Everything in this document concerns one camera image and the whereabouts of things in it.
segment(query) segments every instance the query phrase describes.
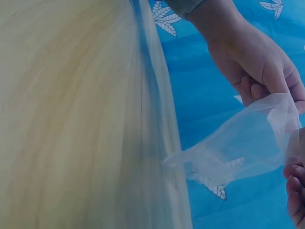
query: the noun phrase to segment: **blue fabric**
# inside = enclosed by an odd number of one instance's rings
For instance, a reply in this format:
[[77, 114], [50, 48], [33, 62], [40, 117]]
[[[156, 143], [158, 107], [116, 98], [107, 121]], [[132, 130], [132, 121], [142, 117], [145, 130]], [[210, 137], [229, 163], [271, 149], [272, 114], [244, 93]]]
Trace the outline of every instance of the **blue fabric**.
[[[305, 3], [235, 3], [251, 24], [284, 49], [305, 76]], [[198, 31], [169, 11], [164, 2], [151, 0], [150, 4], [170, 72], [181, 144], [186, 149], [203, 140], [243, 106], [234, 97], [237, 92], [213, 63]], [[235, 181], [223, 190], [222, 198], [208, 187], [187, 181], [193, 228], [294, 228], [287, 215], [282, 170]]]

